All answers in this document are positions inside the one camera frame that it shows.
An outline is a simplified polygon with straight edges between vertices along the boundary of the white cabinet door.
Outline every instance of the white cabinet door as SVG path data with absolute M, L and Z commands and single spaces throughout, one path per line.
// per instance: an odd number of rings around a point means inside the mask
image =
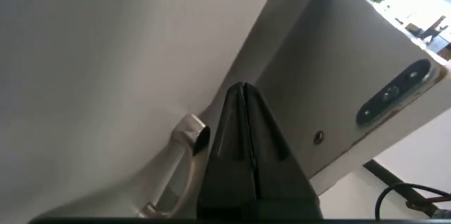
M 206 122 L 217 123 L 229 86 L 255 84 L 321 194 L 451 107 L 446 61 L 392 21 L 369 0 L 269 0 L 204 113 Z M 429 63 L 429 74 L 400 94 L 397 88 L 418 72 L 401 75 L 401 81 L 397 76 L 417 63 Z M 370 109 L 370 119 L 360 125 L 357 115 L 365 114 L 362 106 L 377 93 L 376 108 L 386 99 L 389 105 L 381 112 Z M 324 138 L 315 144 L 319 131 Z
M 117 191 L 141 170 L 134 192 L 167 180 L 171 165 L 151 160 L 210 104 L 265 3 L 0 0 L 0 223 Z M 149 201 L 138 192 L 100 215 L 135 215 Z

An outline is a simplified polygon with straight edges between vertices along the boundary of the screw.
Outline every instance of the screw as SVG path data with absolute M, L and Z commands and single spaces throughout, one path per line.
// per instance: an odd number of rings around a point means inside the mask
M 324 133 L 323 133 L 323 131 L 316 132 L 315 136 L 313 138 L 313 142 L 315 144 L 321 144 L 323 140 L 324 140 Z

